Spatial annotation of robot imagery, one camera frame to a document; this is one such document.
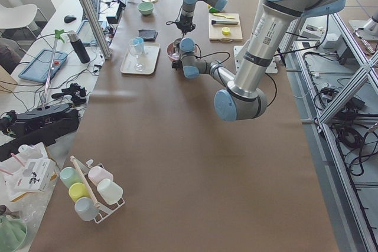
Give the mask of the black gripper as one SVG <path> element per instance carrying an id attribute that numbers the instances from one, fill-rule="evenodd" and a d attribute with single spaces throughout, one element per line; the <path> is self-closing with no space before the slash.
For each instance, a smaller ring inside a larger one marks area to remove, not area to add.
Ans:
<path id="1" fill-rule="evenodd" d="M 181 32 L 191 32 L 196 28 L 196 25 L 193 24 L 192 19 L 179 20 L 176 21 L 175 24 Z"/>
<path id="2" fill-rule="evenodd" d="M 180 60 L 180 42 L 181 39 L 176 39 L 172 44 L 172 68 L 178 70 L 183 67 L 182 62 Z"/>

